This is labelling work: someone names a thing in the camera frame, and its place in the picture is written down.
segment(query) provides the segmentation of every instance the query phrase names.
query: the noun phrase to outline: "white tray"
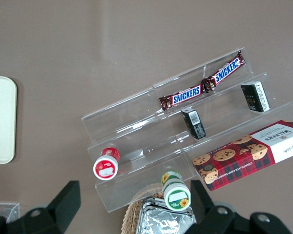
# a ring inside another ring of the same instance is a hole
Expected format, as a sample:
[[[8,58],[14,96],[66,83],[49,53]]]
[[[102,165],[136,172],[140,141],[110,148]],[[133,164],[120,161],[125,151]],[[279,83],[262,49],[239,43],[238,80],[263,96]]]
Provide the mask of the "white tray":
[[[8,163],[14,157],[16,97],[14,81],[0,77],[0,164]]]

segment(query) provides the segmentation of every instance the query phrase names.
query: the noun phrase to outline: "brown table surface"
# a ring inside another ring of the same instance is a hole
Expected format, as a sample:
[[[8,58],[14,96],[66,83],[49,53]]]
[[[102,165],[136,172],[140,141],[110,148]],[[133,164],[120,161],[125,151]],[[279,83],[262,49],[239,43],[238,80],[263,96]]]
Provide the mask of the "brown table surface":
[[[66,233],[120,233],[126,207],[105,210],[81,118],[240,47],[276,98],[293,101],[293,0],[0,0],[0,76],[18,87],[0,201],[19,202],[23,215],[79,180],[82,206]],[[293,157],[210,196],[244,217],[272,213],[293,232]]]

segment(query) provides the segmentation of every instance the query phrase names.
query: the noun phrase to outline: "red label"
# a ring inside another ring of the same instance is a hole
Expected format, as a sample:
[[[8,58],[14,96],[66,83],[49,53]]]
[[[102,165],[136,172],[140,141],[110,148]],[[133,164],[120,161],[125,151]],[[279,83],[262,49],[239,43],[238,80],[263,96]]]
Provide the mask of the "red label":
[[[119,159],[121,158],[119,151],[115,148],[105,148],[101,155],[109,155],[112,156],[113,158],[116,159],[116,161],[119,161]]]
[[[102,160],[96,166],[96,173],[101,178],[111,178],[115,174],[115,165],[109,160]]]

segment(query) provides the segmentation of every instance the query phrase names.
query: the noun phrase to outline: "acrylic display stand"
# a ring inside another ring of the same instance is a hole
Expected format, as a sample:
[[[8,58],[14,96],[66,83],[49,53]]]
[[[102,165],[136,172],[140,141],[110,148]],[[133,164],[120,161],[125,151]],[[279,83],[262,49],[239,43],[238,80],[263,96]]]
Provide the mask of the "acrylic display stand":
[[[291,117],[293,121],[293,103],[277,102],[268,75],[255,77],[246,51],[241,51],[246,65],[208,94],[166,111],[158,99],[198,85],[238,51],[82,118],[92,141],[88,152],[93,161],[107,147],[121,154],[117,175],[112,180],[97,180],[95,185],[108,212],[160,192],[161,177],[166,171],[176,170],[183,180],[191,179],[198,175],[192,166],[193,158],[280,119]],[[271,106],[264,113],[249,110],[240,87],[243,82],[255,80],[262,82]],[[198,111],[207,133],[205,138],[196,140],[189,134],[180,113],[186,107]]]

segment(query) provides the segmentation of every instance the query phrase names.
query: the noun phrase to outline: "snickers wrapper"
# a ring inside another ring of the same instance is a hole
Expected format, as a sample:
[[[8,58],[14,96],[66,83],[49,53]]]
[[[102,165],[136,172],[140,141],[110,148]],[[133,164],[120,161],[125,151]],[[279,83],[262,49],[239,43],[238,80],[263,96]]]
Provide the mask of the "snickers wrapper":
[[[214,90],[215,87],[223,81],[225,78],[230,76],[233,72],[238,70],[245,64],[245,60],[242,57],[242,52],[239,51],[237,56],[233,60],[225,64],[221,69],[219,69],[214,75],[204,78],[202,80],[202,86],[204,92],[208,93],[211,90]]]
[[[186,90],[177,92],[173,95],[168,95],[164,97],[160,97],[159,100],[161,102],[163,110],[167,110],[168,108],[175,106],[179,103],[188,101],[192,98],[198,97],[202,94],[202,85],[196,85],[193,87],[190,87]]]

